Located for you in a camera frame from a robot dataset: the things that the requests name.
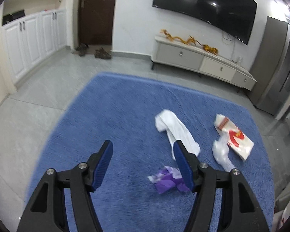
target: white tv cabinet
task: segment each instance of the white tv cabinet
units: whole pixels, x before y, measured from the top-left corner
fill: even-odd
[[[205,74],[222,81],[251,90],[256,80],[241,66],[232,61],[189,46],[180,41],[169,41],[165,37],[155,37],[152,54],[153,63],[176,66]]]

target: blue gripper pad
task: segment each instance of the blue gripper pad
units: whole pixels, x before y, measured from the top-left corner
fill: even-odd
[[[174,142],[173,151],[185,185],[192,191],[194,188],[193,172],[177,141]]]
[[[92,182],[92,187],[94,188],[94,190],[96,190],[98,187],[101,186],[112,156],[113,156],[113,143],[110,142],[106,147],[106,149],[104,150],[98,162],[98,165],[95,168]]]

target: tv screen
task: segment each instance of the tv screen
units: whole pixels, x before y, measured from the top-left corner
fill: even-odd
[[[153,7],[201,19],[248,44],[257,3],[254,0],[154,0]]]

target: metal screw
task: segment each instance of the metal screw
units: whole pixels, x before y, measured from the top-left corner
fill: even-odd
[[[239,175],[241,172],[240,172],[240,170],[238,170],[237,168],[234,168],[234,169],[232,169],[232,173],[233,173],[234,175]]]
[[[204,162],[200,163],[200,168],[208,168],[208,165]]]
[[[47,171],[46,171],[46,173],[47,173],[48,175],[51,175],[51,174],[53,174],[54,172],[55,172],[55,170],[52,169],[52,168],[49,168],[49,169],[47,169]]]
[[[79,163],[78,167],[79,167],[80,169],[84,169],[84,168],[87,167],[87,163],[85,163],[85,162]]]

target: doorway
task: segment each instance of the doorway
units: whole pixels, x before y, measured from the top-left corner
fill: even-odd
[[[111,50],[114,10],[115,0],[79,0],[79,44],[88,45],[88,53],[99,47]]]

